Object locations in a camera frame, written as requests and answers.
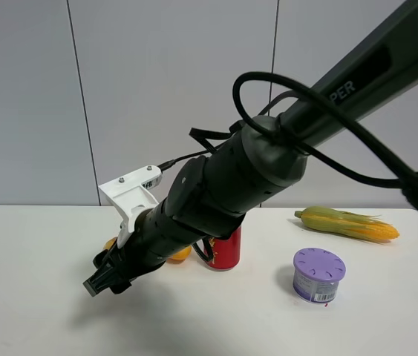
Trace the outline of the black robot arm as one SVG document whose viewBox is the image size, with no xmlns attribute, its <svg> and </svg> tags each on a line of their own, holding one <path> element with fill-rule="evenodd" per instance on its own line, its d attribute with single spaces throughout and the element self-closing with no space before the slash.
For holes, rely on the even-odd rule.
<svg viewBox="0 0 418 356">
<path fill-rule="evenodd" d="M 311 88 L 268 72 L 234 82 L 240 120 L 228 132 L 191 130 L 203 151 L 184 157 L 168 196 L 151 194 L 167 161 L 100 186 L 122 217 L 116 241 L 94 258 L 84 286 L 119 294 L 159 269 L 174 253 L 215 237 L 230 238 L 246 213 L 298 182 L 309 156 L 365 185 L 398 189 L 418 210 L 418 172 L 359 124 L 359 120 L 418 84 L 418 1 L 406 1 Z M 349 130 L 393 173 L 358 174 L 317 146 Z"/>
</svg>

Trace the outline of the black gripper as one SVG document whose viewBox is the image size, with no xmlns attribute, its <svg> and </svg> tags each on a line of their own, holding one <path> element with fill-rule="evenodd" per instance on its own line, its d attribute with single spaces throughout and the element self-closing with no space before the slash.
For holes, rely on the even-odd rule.
<svg viewBox="0 0 418 356">
<path fill-rule="evenodd" d="M 163 208 L 155 208 L 138 222 L 122 248 L 113 245 L 106 252 L 100 267 L 82 285 L 92 297 L 106 289 L 121 294 L 132 280 L 158 269 L 170 256 L 202 238 L 199 231 L 166 216 Z"/>
</svg>

